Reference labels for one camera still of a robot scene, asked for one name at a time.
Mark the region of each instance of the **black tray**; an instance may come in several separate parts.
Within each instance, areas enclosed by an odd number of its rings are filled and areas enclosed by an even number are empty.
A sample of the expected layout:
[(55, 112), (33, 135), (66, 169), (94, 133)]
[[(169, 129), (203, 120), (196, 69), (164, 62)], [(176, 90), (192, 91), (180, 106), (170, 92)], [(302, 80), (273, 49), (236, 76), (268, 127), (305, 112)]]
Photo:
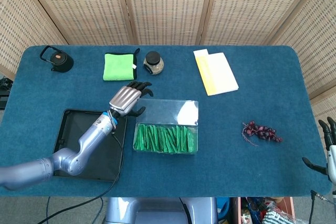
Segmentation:
[[(67, 109), (63, 114), (54, 152), (65, 147), (78, 152), (79, 138), (102, 113), (102, 111)], [(124, 146), (126, 123), (126, 117), (119, 118), (118, 127), (114, 134), (122, 146)], [(71, 176), (57, 170), (54, 172), (54, 176), (114, 181), (121, 165), (121, 152), (120, 145), (109, 134), (93, 151), (86, 168), (81, 174)]]

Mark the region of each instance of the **black kettle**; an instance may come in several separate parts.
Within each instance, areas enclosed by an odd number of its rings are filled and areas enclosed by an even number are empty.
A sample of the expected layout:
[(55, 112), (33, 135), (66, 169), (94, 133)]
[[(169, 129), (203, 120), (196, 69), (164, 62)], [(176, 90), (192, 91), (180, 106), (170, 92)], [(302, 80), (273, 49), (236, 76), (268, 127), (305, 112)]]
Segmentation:
[[(47, 60), (43, 58), (42, 56), (49, 47), (52, 48), (55, 52), (51, 55), (50, 60)], [(52, 64), (52, 69), (51, 69), (52, 71), (61, 72), (61, 73), (69, 71), (74, 65), (73, 59), (67, 53), (63, 52), (62, 50), (57, 49), (56, 47), (52, 47), (52, 46), (46, 46), (42, 50), (42, 52), (40, 53), (40, 59), (50, 62)]]

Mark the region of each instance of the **blue carpet tabletop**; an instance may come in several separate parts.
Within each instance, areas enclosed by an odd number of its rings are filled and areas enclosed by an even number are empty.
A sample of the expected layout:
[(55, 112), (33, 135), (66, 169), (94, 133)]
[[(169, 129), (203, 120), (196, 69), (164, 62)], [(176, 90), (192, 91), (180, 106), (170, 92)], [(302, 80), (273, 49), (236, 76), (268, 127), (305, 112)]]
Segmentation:
[[(135, 119), (129, 118), (124, 167), (107, 196), (309, 196), (311, 189), (330, 191), (328, 178), (301, 160), (305, 156), (326, 163), (298, 57), (287, 46), (58, 46), (75, 61), (66, 73), (50, 71), (51, 64), (39, 59), (43, 46), (29, 47), (0, 126), (0, 165), (50, 156), (65, 109), (108, 109), (110, 99), (129, 81), (103, 81), (104, 53), (138, 47), (137, 80), (153, 83), (155, 98), (199, 102), (198, 153), (133, 151)], [(206, 95), (193, 55), (204, 48), (209, 54), (224, 52), (237, 91)], [(158, 51), (164, 60), (158, 76), (142, 67), (149, 51)], [(276, 129), (284, 141), (252, 137), (258, 144), (252, 146), (242, 138), (242, 123), (251, 120)], [(0, 195), (96, 196), (109, 185), (54, 177), (18, 191), (0, 188)]]

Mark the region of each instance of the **woven screen panel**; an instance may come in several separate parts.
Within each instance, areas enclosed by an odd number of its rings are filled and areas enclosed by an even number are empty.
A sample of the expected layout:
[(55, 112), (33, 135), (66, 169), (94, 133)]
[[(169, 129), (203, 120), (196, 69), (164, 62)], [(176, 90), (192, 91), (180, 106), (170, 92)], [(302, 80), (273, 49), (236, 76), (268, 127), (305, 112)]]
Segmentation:
[(336, 0), (308, 0), (274, 44), (298, 53), (308, 93), (336, 79)]
[(140, 44), (196, 44), (204, 0), (130, 0)]
[(64, 44), (33, 0), (0, 0), (0, 65), (15, 75), (31, 45)]
[(262, 44), (294, 0), (214, 0), (202, 43)]
[(328, 123), (327, 116), (330, 116), (334, 120), (336, 120), (336, 93), (314, 103), (312, 105), (316, 125), (318, 126), (319, 133), (321, 136), (321, 141), (323, 146), (325, 146), (324, 138), (323, 138), (323, 130), (319, 125), (318, 120), (321, 119)]
[(71, 44), (129, 44), (119, 0), (40, 0)]

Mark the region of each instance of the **clear plastic box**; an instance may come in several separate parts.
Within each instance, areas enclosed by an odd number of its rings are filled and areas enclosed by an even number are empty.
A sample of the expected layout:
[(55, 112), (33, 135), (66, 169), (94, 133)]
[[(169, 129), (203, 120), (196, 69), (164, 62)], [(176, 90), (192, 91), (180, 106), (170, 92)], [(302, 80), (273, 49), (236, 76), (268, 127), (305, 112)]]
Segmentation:
[(135, 151), (195, 154), (198, 151), (198, 102), (139, 99), (133, 140)]

